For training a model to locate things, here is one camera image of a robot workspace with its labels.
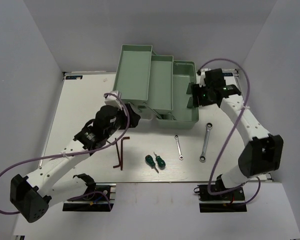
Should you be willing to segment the green plastic toolbox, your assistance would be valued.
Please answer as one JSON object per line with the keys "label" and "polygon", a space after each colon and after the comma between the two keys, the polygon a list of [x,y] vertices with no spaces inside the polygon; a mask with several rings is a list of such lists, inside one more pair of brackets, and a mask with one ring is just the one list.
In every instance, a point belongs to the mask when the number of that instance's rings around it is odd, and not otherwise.
{"label": "green plastic toolbox", "polygon": [[187,108],[189,83],[196,83],[192,61],[158,55],[151,45],[122,45],[113,90],[143,120],[156,120],[166,129],[192,129],[200,115]]}

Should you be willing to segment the large silver ratchet wrench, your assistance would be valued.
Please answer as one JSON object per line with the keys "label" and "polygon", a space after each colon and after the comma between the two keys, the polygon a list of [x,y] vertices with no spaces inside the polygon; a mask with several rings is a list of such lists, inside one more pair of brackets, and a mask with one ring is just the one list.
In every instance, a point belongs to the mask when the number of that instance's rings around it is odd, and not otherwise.
{"label": "large silver ratchet wrench", "polygon": [[205,136],[204,136],[204,142],[203,142],[203,147],[202,147],[202,152],[201,155],[199,156],[199,161],[201,163],[204,163],[206,161],[206,152],[207,152],[207,147],[208,147],[208,142],[209,142],[209,137],[211,130],[213,128],[213,124],[208,122],[206,125],[206,131],[205,131]]}

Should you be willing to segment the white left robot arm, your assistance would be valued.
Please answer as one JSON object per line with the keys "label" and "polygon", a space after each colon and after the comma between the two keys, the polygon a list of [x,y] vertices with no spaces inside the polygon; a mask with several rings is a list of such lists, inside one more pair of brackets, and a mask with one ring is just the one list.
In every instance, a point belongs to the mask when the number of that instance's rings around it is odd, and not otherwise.
{"label": "white left robot arm", "polygon": [[17,174],[12,178],[10,202],[28,223],[34,223],[59,202],[79,195],[86,200],[93,198],[95,181],[89,175],[72,173],[65,184],[61,184],[60,179],[96,151],[103,150],[116,131],[135,128],[140,119],[129,104],[122,108],[102,106],[59,156],[50,157],[46,164],[25,176]]}

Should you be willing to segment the thin brown hex key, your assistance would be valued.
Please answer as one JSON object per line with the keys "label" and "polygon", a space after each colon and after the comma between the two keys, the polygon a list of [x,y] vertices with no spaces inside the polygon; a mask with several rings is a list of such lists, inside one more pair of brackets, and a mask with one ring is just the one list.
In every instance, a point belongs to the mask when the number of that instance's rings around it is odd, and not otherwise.
{"label": "thin brown hex key", "polygon": [[121,167],[121,155],[120,155],[120,151],[119,151],[118,142],[115,143],[115,148],[116,148],[116,153],[117,153],[118,164],[112,166],[113,169]]}

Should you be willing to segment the large brown hex key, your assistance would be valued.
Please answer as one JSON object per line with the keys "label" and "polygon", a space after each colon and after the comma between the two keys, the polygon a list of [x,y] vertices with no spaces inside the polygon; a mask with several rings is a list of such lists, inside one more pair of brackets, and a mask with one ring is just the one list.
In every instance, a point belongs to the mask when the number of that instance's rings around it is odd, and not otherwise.
{"label": "large brown hex key", "polygon": [[123,170],[123,160],[124,160],[124,140],[129,140],[130,136],[125,136],[120,140],[120,170]]}

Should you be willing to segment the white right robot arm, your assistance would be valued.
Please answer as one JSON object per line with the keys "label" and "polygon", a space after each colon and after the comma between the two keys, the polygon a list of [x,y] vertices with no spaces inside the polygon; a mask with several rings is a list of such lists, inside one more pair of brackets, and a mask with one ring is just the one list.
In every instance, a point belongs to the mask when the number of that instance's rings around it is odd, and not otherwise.
{"label": "white right robot arm", "polygon": [[237,165],[207,187],[210,195],[226,200],[250,179],[279,169],[284,140],[260,124],[247,106],[248,98],[235,84],[226,83],[222,69],[199,70],[198,74],[199,83],[187,89],[191,106],[217,105],[232,121],[231,132],[238,131],[244,143]]}

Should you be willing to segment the green stubby phillips screwdriver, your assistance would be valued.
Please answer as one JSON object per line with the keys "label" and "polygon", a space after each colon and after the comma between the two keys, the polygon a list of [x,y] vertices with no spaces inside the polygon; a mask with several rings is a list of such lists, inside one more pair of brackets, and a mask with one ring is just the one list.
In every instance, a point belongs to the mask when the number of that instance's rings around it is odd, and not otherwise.
{"label": "green stubby phillips screwdriver", "polygon": [[152,168],[154,169],[157,173],[159,173],[158,169],[156,168],[156,163],[154,162],[153,158],[151,155],[146,155],[145,156],[145,162]]}

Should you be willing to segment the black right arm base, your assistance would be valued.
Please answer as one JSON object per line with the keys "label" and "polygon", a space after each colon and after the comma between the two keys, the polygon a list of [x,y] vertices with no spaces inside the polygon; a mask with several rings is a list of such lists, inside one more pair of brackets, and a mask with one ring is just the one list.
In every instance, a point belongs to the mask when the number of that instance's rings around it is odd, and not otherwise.
{"label": "black right arm base", "polygon": [[211,195],[208,184],[199,184],[193,189],[198,195],[199,210],[201,213],[244,213],[247,212],[246,197],[243,184],[231,192]]}

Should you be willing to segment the small silver ratchet wrench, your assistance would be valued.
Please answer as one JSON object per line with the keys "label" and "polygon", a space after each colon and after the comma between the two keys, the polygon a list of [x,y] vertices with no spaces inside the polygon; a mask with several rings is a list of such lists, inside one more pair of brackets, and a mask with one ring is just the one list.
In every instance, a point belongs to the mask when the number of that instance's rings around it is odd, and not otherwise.
{"label": "small silver ratchet wrench", "polygon": [[177,149],[178,149],[179,159],[182,161],[184,159],[184,157],[182,155],[182,150],[181,150],[181,146],[180,146],[179,136],[176,134],[174,136],[174,138],[175,138]]}

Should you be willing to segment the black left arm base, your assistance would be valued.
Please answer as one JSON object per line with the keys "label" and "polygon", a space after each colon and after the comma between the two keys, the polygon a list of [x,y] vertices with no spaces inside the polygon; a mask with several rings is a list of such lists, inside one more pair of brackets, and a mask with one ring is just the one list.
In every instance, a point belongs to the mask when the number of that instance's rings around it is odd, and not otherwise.
{"label": "black left arm base", "polygon": [[73,179],[84,182],[85,191],[74,199],[63,203],[63,212],[110,212],[115,203],[116,184],[96,183],[85,173],[74,175]]}

